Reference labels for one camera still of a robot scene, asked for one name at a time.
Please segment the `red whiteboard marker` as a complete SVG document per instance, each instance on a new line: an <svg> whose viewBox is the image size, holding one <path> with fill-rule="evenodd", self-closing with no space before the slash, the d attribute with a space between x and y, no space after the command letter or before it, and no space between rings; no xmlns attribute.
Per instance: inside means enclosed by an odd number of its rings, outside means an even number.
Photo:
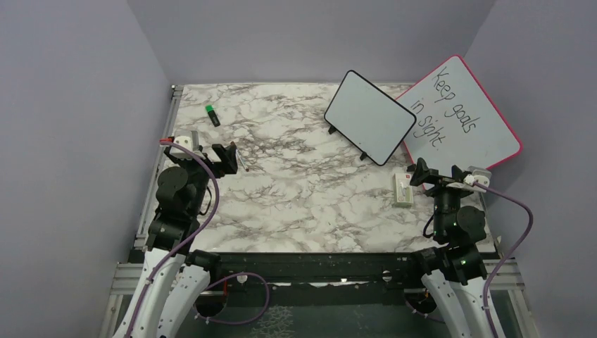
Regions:
<svg viewBox="0 0 597 338"><path fill-rule="evenodd" d="M247 165L246 165L246 163L245 163L245 161L244 161L244 158L243 158L243 156L241 155L241 153L240 153L240 150L238 150L238 149L236 150L236 156L237 156L238 163L239 163L239 164L242 166L242 168L243 168L243 169L244 169L246 172L248 172L248 171L249 171L249 168L247 167Z"/></svg>

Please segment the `aluminium frame rail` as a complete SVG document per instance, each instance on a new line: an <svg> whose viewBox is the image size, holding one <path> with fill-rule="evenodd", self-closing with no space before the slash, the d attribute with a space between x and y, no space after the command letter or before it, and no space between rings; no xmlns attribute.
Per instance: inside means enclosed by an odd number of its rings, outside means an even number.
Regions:
<svg viewBox="0 0 597 338"><path fill-rule="evenodd" d="M173 130L175 119L177 116L177 111L180 106L180 102L182 100L182 93L184 91L183 84L173 84L171 91L171 99L168 106L168 112L166 115L166 120L164 124L163 131L159 134L160 137L167 137ZM147 237L147 230L149 228L149 223L153 218L153 210L154 208L151 207L153 197L156 191L156 181L159 172L163 168L163 157L159 146L156 148L154 147L157 153L153 160L151 171L150 171L150 179L149 185L147 186L146 193L144 196L143 204L142 204L142 211L139 214L139 219L137 221L137 228L134 234L134 239L127 238L127 244L130 244L128 248L129 251L127 253L127 259L124 262L118 261L115 268L115 273L113 276L112 285L109 291L109 298L108 304L106 306L105 315L102 320L101 329L98 337L112 337L113 333L117 330L118 326L120 325L119 315L121 313L124 314L125 309L122 307L123 300L127 297L123 292L117 292L114 288L115 283L120 280L119 274L124 271L124 265L131 263L138 263L138 259L143 258L143 247L145 245L146 237Z"/></svg>

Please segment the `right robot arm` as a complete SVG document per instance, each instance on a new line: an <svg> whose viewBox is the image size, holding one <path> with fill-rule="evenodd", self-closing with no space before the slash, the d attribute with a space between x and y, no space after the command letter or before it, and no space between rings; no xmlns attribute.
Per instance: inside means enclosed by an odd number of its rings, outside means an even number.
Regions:
<svg viewBox="0 0 597 338"><path fill-rule="evenodd" d="M484 291L487 270L477 243L486 239L486 216L461 200L485 192L491 173L483 168L462 170L453 165L444 176L423 158L408 167L410 185L428 184L425 196L433 199L430 237L438 244L411 254L408 281L425 286L452 337L503 337L493 301Z"/></svg>

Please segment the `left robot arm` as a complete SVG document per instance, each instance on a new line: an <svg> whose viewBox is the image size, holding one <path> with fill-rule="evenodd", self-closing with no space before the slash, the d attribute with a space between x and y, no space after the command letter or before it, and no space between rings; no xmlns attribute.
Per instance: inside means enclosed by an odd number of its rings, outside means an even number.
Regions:
<svg viewBox="0 0 597 338"><path fill-rule="evenodd" d="M238 171L237 147L214 144L212 161L190 139L168 137L161 146L173 165L158 176L141 276L114 337L174 337L199 295L221 280L219 255L191 245L215 216L217 180Z"/></svg>

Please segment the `white whiteboard eraser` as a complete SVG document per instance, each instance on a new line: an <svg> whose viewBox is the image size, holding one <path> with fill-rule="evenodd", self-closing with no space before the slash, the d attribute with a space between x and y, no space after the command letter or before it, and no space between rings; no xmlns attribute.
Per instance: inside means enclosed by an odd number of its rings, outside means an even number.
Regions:
<svg viewBox="0 0 597 338"><path fill-rule="evenodd" d="M413 188L410 185L411 174L394 173L392 178L394 191L394 205L401 208L410 208L414 205Z"/></svg>

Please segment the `green highlighter pen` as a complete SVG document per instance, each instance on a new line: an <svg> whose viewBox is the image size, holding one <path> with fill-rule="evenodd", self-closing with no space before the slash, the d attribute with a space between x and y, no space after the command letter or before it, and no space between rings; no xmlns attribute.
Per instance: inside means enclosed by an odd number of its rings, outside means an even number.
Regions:
<svg viewBox="0 0 597 338"><path fill-rule="evenodd" d="M219 118L218 118L218 116L217 116L217 114L216 114L215 109L213 108L213 106L212 105L207 105L205 107L205 110L206 110L206 112L208 114L208 117L209 117L210 121L212 122L213 126L214 127L221 126L220 120L219 120Z"/></svg>

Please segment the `pink framed written whiteboard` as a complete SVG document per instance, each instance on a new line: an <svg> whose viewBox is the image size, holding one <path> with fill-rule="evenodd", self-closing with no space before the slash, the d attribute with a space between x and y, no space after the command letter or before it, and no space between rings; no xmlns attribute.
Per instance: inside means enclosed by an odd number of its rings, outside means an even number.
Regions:
<svg viewBox="0 0 597 338"><path fill-rule="evenodd" d="M453 55L397 97L417 121L404 139L412 161L442 175L457 165L491 169L523 149L463 57Z"/></svg>

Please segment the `black framed small whiteboard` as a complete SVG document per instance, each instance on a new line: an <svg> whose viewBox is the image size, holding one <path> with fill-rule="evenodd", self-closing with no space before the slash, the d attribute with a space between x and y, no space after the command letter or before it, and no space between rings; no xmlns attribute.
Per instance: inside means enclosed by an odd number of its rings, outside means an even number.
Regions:
<svg viewBox="0 0 597 338"><path fill-rule="evenodd" d="M344 75L324 112L329 133L338 132L375 165L393 156L417 122L416 115L354 70Z"/></svg>

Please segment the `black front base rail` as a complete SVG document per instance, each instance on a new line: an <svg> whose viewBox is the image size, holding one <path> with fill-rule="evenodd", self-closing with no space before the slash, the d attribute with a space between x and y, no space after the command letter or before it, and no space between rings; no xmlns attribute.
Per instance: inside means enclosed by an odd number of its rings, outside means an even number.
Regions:
<svg viewBox="0 0 597 338"><path fill-rule="evenodd" d="M424 287L412 253L216 253L220 274L194 305L399 305Z"/></svg>

